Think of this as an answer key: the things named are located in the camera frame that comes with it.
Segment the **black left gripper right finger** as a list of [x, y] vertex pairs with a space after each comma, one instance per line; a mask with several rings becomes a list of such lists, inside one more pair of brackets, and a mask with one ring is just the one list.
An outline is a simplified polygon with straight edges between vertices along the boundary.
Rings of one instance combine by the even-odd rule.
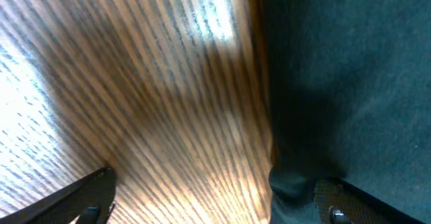
[[321, 223], [428, 222], [428, 194], [390, 178], [322, 178], [313, 197]]

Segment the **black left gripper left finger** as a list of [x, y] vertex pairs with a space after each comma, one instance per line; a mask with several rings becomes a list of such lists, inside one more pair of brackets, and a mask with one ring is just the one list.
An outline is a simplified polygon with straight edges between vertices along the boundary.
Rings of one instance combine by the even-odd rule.
[[117, 175], [103, 167], [30, 206], [1, 218], [2, 224], [105, 224], [115, 208]]

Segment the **black t-shirt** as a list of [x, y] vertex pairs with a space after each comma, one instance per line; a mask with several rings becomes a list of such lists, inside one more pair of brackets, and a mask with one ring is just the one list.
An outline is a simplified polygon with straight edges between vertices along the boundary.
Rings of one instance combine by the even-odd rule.
[[430, 222], [430, 0], [263, 0], [272, 223], [317, 223], [320, 178]]

